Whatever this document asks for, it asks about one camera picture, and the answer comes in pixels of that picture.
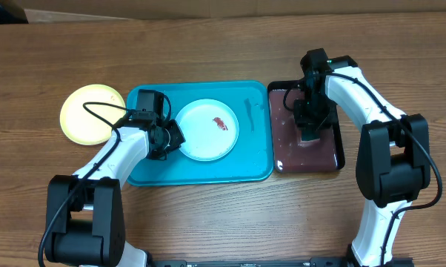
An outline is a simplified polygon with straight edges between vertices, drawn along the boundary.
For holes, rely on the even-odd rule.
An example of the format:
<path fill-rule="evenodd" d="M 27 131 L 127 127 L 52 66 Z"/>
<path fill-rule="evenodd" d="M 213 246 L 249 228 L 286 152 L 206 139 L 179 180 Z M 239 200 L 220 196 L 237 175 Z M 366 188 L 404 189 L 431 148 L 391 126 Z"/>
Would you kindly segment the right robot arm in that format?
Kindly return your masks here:
<path fill-rule="evenodd" d="M 427 121 L 391 105 L 349 56 L 330 59 L 319 48 L 309 50 L 300 65 L 304 76 L 294 86 L 304 99 L 294 102 L 293 113 L 302 140 L 334 127 L 335 107 L 360 132 L 356 181 L 365 204 L 344 265 L 412 266 L 412 259 L 395 258 L 392 248 L 405 212 L 415 209 L 413 201 L 430 184 Z"/>

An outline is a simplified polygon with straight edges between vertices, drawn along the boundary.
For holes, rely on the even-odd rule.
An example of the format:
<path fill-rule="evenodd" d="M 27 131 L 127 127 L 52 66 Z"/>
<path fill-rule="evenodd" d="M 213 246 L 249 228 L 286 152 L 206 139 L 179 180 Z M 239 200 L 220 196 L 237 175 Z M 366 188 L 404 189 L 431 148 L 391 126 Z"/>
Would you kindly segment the green sponge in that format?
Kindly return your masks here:
<path fill-rule="evenodd" d="M 301 141 L 310 142 L 320 139 L 320 133 L 317 130 L 302 128 L 301 129 Z"/>

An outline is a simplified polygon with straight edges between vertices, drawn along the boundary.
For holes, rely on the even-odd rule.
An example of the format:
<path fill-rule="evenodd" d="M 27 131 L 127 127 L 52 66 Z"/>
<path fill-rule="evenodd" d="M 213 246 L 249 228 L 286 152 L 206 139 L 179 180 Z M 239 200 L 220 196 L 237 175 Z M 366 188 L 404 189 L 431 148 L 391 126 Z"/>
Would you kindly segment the light blue plate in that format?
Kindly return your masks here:
<path fill-rule="evenodd" d="M 239 121 L 231 108 L 215 99 L 199 99 L 176 115 L 185 142 L 180 151 L 188 158 L 209 162 L 226 156 L 239 137 Z"/>

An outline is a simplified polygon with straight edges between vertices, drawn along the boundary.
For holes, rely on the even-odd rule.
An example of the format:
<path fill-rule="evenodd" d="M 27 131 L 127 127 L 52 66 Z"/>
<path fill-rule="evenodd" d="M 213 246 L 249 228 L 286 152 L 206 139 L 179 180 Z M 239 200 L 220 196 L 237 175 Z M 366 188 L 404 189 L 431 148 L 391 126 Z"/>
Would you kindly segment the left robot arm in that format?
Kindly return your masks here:
<path fill-rule="evenodd" d="M 46 229 L 38 264 L 148 266 L 147 252 L 126 240 L 122 187 L 144 159 L 164 161 L 185 139 L 168 96 L 139 90 L 134 109 L 110 125 L 111 137 L 84 167 L 56 175 L 47 188 Z"/>

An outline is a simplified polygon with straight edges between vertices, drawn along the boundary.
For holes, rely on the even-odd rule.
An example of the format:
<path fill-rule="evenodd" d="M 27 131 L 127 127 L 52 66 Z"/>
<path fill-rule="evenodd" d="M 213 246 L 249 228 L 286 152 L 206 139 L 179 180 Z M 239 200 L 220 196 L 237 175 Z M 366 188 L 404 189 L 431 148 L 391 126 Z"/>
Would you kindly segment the yellow plate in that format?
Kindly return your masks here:
<path fill-rule="evenodd" d="M 93 84 L 79 88 L 65 100 L 60 112 L 60 126 L 65 136 L 80 145 L 98 145 L 111 137 L 111 127 L 83 108 L 85 102 L 103 102 L 124 108 L 121 94 L 107 85 Z"/>

